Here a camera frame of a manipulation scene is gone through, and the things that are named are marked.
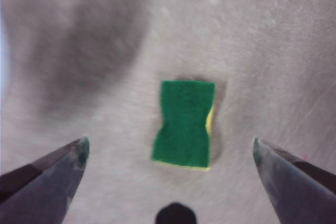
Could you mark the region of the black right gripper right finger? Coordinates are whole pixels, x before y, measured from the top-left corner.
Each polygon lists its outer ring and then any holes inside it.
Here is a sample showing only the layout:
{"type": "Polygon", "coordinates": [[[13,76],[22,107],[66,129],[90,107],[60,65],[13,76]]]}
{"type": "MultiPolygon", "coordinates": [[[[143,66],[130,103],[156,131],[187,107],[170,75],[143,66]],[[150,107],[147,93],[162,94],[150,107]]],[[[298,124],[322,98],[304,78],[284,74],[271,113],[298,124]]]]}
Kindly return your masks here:
{"type": "Polygon", "coordinates": [[[258,138],[253,158],[281,223],[335,223],[335,174],[258,138]]]}

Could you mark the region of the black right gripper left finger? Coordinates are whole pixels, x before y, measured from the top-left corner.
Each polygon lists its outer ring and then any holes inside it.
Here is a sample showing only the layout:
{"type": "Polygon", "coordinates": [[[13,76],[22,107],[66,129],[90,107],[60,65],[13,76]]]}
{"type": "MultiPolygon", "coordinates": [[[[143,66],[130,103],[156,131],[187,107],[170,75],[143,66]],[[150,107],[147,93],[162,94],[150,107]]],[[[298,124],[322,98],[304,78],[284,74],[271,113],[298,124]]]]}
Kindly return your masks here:
{"type": "Polygon", "coordinates": [[[79,138],[1,175],[1,223],[62,223],[90,153],[79,138]]]}

